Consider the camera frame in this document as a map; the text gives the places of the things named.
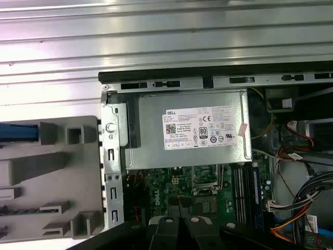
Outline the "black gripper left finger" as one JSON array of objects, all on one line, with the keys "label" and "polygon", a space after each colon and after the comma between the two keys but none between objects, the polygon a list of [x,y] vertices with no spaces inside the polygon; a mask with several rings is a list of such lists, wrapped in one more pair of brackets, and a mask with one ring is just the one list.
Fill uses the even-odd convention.
[{"label": "black gripper left finger", "polygon": [[169,214],[155,216],[148,226],[125,222],[70,249],[176,249],[179,231],[179,200],[168,200]]}]

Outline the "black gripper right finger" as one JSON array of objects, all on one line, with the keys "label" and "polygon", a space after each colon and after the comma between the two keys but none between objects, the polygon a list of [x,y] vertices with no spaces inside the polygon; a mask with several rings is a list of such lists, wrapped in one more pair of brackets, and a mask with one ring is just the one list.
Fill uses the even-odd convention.
[{"label": "black gripper right finger", "polygon": [[192,202],[181,201],[181,219],[191,237],[189,249],[287,249],[288,243],[238,221],[215,226],[211,219],[191,213]]}]

